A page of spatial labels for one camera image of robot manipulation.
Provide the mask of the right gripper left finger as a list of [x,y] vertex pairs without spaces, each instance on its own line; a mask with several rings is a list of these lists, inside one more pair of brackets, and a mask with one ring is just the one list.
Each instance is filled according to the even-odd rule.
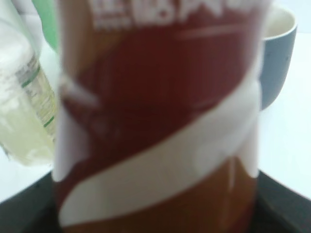
[[0,204],[2,233],[59,233],[52,175],[43,178]]

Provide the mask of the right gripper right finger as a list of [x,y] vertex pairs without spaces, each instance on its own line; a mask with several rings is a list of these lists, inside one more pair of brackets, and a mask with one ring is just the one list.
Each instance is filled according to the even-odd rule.
[[254,233],[310,233],[311,201],[259,173]]

